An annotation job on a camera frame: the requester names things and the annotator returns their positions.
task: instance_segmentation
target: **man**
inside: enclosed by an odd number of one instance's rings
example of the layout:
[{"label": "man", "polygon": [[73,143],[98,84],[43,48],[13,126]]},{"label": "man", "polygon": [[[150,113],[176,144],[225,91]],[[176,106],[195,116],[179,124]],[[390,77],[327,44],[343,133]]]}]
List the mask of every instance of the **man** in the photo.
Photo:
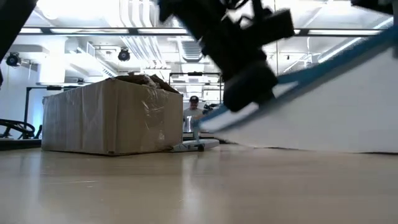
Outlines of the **man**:
[{"label": "man", "polygon": [[189,108],[185,109],[183,112],[184,121],[186,121],[189,116],[200,117],[203,115],[203,110],[198,108],[199,98],[197,96],[191,96],[189,104]]}]

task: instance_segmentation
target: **wooden floor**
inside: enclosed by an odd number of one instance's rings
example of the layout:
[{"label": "wooden floor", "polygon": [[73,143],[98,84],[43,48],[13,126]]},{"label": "wooden floor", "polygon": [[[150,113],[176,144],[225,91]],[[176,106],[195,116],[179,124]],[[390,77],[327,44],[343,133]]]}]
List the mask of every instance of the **wooden floor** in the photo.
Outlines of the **wooden floor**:
[{"label": "wooden floor", "polygon": [[0,152],[1,224],[396,224],[398,156]]}]

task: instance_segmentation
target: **blue strip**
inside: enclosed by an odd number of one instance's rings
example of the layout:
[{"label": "blue strip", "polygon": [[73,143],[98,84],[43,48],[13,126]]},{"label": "blue strip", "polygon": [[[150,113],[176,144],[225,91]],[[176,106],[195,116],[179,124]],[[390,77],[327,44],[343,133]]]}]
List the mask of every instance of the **blue strip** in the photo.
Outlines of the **blue strip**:
[{"label": "blue strip", "polygon": [[[336,55],[335,57],[331,58],[330,60],[323,62],[315,67],[308,68],[305,70],[300,70],[297,72],[289,73],[286,75],[281,75],[278,77],[278,81],[280,84],[285,84],[285,83],[292,83],[292,82],[298,82],[298,85],[295,86],[294,88],[290,89],[289,91],[286,91],[283,93],[281,96],[279,96],[275,100],[271,100],[265,105],[262,105],[261,108],[255,112],[253,112],[250,116],[237,121],[233,124],[230,124],[229,126],[217,130],[217,131],[222,131],[222,130],[227,130],[231,129],[233,127],[239,126],[240,124],[244,124],[250,120],[256,119],[258,116],[263,115],[264,113],[268,112],[267,108],[271,109],[275,104],[278,103],[283,103],[288,97],[292,97],[295,95],[296,92],[301,90],[302,88],[308,86],[309,84],[313,83],[315,80],[318,80],[319,78],[323,77],[324,75],[330,74],[335,68],[340,68],[345,65],[349,65],[354,59],[365,55],[366,52],[369,52],[372,49],[377,48],[378,46],[383,46],[383,45],[394,45],[398,42],[398,26],[393,26],[389,28],[388,30],[385,30],[384,32],[381,32],[380,34],[369,38],[368,40],[365,40],[364,42],[354,45],[351,49],[347,49],[343,51],[342,53]],[[342,74],[344,74],[345,71],[340,71],[339,73],[335,74],[335,77],[338,77]],[[210,119],[213,119],[225,112],[227,112],[228,109],[225,106],[220,106],[220,108],[208,116],[200,119],[197,121],[197,126],[204,121],[208,121]]]}]

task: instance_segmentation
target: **white wall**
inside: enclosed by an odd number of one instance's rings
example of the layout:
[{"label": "white wall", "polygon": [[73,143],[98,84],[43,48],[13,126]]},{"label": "white wall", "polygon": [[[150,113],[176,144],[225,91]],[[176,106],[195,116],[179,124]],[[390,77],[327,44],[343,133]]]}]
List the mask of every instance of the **white wall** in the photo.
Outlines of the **white wall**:
[{"label": "white wall", "polygon": [[[25,67],[12,68],[6,65],[3,60],[1,70],[4,82],[0,90],[0,118],[23,121],[25,108],[25,94],[27,86],[35,86],[38,73]],[[32,90],[29,98],[28,123],[33,124],[38,130],[42,124],[43,106],[42,98],[47,95],[47,90]],[[20,133],[12,131],[14,138],[18,138]]]}]

